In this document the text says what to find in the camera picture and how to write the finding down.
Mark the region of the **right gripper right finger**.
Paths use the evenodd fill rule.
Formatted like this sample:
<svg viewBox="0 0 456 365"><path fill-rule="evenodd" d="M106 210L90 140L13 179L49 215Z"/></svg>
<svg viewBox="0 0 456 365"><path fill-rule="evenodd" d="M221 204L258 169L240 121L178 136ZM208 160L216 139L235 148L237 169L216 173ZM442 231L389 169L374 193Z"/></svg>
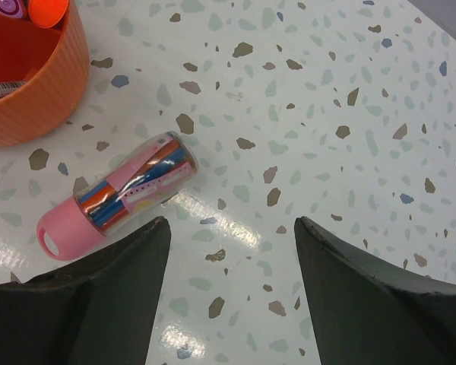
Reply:
<svg viewBox="0 0 456 365"><path fill-rule="evenodd" d="M456 364L456 284L398 268L307 217L296 250L323 364Z"/></svg>

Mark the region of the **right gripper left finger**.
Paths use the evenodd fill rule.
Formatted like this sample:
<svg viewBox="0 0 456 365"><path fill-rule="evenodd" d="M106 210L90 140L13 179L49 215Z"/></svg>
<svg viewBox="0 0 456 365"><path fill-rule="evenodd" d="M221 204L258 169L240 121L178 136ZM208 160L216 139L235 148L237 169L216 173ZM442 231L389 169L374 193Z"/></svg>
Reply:
<svg viewBox="0 0 456 365"><path fill-rule="evenodd" d="M157 217L28 282L0 284L0 364L143 364L171 229Z"/></svg>

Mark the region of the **magenta capped white marker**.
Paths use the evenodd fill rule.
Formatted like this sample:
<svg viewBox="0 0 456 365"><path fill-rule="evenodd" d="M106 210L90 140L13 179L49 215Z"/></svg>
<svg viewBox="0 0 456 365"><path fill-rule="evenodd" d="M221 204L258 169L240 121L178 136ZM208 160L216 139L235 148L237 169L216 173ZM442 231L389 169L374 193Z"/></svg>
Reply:
<svg viewBox="0 0 456 365"><path fill-rule="evenodd" d="M24 19L27 17L27 8L22 0L0 0L0 15Z"/></svg>

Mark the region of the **orange black highlighter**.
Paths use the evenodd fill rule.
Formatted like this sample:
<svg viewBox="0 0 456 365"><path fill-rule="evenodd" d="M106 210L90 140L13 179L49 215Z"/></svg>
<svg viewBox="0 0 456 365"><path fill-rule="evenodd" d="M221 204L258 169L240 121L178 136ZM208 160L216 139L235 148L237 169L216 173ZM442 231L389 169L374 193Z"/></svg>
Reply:
<svg viewBox="0 0 456 365"><path fill-rule="evenodd" d="M27 11L36 26L51 28L62 20L68 6L69 0L29 0Z"/></svg>

